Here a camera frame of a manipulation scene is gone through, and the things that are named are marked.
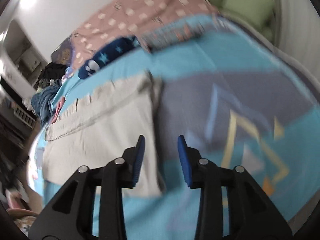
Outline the white cotton garment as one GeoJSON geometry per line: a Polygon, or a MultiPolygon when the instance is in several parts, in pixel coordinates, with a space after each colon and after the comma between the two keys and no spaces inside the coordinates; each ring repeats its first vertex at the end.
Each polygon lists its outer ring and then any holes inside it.
{"type": "Polygon", "coordinates": [[[162,81],[150,73],[108,81],[76,99],[45,132],[42,159],[45,180],[64,184],[82,165],[105,166],[145,137],[145,153],[136,187],[126,196],[158,197],[164,185],[157,167],[153,116],[162,81]]]}

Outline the dark blue clothes pile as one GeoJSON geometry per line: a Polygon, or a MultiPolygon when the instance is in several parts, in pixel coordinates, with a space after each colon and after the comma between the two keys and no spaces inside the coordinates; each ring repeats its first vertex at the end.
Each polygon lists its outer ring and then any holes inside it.
{"type": "Polygon", "coordinates": [[[51,85],[42,89],[39,93],[34,94],[30,100],[35,114],[40,118],[41,126],[47,124],[55,113],[51,103],[60,87],[61,80],[57,79],[51,85]]]}

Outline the black clothes pile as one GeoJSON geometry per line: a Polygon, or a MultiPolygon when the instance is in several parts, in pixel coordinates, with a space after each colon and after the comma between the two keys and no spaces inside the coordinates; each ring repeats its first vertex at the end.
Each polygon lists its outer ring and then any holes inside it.
{"type": "Polygon", "coordinates": [[[41,71],[34,88],[44,89],[48,87],[55,80],[61,79],[64,76],[66,69],[67,66],[64,64],[53,62],[47,64],[41,71]]]}

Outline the blue grey bed cover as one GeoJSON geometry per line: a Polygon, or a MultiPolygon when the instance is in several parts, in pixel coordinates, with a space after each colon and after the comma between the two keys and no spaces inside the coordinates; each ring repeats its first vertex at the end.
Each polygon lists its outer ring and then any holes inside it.
{"type": "MultiPolygon", "coordinates": [[[[296,61],[268,47],[222,17],[200,38],[148,53],[117,58],[92,76],[78,74],[59,89],[61,113],[108,81],[150,73],[162,81],[153,116],[157,167],[164,189],[158,197],[124,195],[129,239],[193,239],[200,191],[187,188],[177,150],[183,135],[223,168],[243,166],[286,220],[319,199],[319,86],[296,61]]],[[[46,146],[41,129],[30,151],[27,181],[48,203],[61,185],[44,179],[46,146]]]]}

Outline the folded pink cloth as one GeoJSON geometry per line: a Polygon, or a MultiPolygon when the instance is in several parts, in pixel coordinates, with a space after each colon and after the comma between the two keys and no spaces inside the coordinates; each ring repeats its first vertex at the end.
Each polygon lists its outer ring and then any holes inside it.
{"type": "Polygon", "coordinates": [[[55,113],[54,113],[54,115],[53,115],[53,117],[51,119],[51,124],[53,124],[53,123],[55,123],[57,121],[59,113],[60,113],[64,103],[65,103],[65,97],[62,96],[61,99],[59,100],[59,102],[57,103],[57,107],[56,107],[55,113]]]}

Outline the navy star fleece garment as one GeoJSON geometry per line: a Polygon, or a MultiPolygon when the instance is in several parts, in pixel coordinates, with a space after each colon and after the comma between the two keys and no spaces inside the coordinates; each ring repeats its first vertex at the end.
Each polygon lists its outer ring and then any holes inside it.
{"type": "Polygon", "coordinates": [[[97,51],[90,59],[88,59],[78,71],[79,79],[86,79],[101,68],[115,61],[117,58],[123,56],[129,51],[139,46],[136,36],[121,37],[115,39],[111,43],[105,45],[97,51]]]}

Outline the purple patterned blanket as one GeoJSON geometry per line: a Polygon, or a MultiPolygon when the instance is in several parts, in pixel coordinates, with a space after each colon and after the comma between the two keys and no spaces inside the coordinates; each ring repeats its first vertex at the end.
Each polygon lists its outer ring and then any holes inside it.
{"type": "Polygon", "coordinates": [[[67,67],[72,65],[74,48],[70,38],[65,39],[59,47],[52,52],[51,60],[53,63],[63,64],[67,67]]]}

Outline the patterned blue folded garment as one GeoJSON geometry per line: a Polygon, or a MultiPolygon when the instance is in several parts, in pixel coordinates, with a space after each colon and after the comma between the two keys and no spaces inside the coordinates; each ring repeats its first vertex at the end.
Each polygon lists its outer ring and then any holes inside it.
{"type": "Polygon", "coordinates": [[[145,51],[152,54],[169,46],[200,38],[213,29],[214,25],[210,18],[186,17],[143,33],[137,40],[145,51]]]}

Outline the near green pillow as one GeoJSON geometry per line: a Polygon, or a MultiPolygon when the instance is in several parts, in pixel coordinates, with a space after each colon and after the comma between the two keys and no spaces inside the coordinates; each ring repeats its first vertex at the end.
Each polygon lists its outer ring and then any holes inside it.
{"type": "Polygon", "coordinates": [[[273,0],[222,0],[221,12],[231,12],[257,30],[263,29],[274,9],[273,0]]]}

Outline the pink polka dot sheet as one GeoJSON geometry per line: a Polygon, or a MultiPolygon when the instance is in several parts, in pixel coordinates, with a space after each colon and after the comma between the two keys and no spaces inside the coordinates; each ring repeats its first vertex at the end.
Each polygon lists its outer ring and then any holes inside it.
{"type": "Polygon", "coordinates": [[[140,35],[186,16],[217,11],[207,0],[114,0],[73,32],[72,68],[80,68],[96,51],[116,38],[140,35]]]}

